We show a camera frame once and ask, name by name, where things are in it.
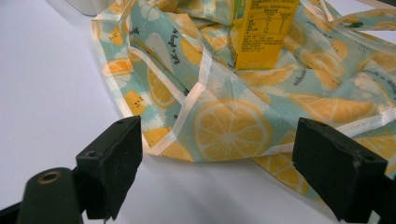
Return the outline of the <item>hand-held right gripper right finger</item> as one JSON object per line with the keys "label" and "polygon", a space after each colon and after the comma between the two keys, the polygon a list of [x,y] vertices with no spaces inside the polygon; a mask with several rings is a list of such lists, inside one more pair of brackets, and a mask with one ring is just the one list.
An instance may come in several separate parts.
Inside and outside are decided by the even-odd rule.
{"label": "hand-held right gripper right finger", "polygon": [[300,118],[292,151],[296,170],[337,219],[388,221],[388,161],[333,127]]}

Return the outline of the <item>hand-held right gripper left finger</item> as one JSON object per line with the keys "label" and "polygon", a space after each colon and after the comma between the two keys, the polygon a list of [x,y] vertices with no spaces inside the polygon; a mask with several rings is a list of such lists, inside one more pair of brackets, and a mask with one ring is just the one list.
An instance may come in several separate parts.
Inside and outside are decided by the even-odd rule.
{"label": "hand-held right gripper left finger", "polygon": [[143,158],[141,118],[111,124],[77,156],[78,193],[89,219],[116,219]]}

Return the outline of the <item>lemon print fabric bag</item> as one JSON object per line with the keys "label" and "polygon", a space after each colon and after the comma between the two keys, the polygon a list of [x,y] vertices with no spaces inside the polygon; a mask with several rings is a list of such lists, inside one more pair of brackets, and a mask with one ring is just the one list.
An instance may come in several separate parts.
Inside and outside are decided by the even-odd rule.
{"label": "lemon print fabric bag", "polygon": [[396,7],[342,15],[299,0],[276,64],[236,70],[235,0],[115,0],[92,20],[102,72],[148,154],[251,159],[289,188],[314,190],[292,165],[300,118],[327,123],[388,161],[396,176]]}

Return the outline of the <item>yellow drink carton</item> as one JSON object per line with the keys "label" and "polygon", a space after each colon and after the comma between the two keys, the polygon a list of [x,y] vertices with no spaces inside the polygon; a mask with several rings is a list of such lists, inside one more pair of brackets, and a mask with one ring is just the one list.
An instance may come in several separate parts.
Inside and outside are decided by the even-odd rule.
{"label": "yellow drink carton", "polygon": [[299,0],[235,0],[229,42],[236,70],[273,68]]}

